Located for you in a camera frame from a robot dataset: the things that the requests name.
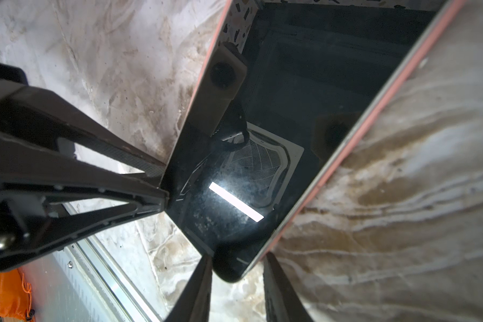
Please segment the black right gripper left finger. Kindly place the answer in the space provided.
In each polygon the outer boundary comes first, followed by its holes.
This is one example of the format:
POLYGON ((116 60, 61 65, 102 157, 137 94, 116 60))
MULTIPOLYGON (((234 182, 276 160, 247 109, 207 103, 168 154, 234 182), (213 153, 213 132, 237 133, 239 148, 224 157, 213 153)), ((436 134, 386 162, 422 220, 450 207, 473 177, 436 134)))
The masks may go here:
POLYGON ((208 322, 211 304, 212 257, 204 255, 165 322, 208 322))

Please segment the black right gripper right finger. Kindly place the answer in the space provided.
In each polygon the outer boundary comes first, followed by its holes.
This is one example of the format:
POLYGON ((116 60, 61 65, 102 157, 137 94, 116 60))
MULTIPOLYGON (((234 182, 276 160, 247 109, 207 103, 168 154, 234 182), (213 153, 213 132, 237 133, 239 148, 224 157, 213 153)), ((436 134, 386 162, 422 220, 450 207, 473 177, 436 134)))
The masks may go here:
POLYGON ((264 298, 269 322, 313 322, 276 256, 264 257, 264 298))

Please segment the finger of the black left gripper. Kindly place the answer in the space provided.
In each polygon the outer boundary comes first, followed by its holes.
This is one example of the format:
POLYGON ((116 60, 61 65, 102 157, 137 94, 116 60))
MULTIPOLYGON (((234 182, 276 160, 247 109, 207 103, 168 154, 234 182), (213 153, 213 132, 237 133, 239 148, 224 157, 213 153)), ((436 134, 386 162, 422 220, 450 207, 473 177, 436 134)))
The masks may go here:
POLYGON ((55 152, 66 140, 141 170, 159 185, 165 165, 132 146, 53 91, 0 79, 0 132, 55 152))
POLYGON ((118 174, 0 132, 0 272, 19 268, 105 229, 162 212, 168 195, 139 174, 118 174), (51 216, 86 199, 115 206, 51 216))

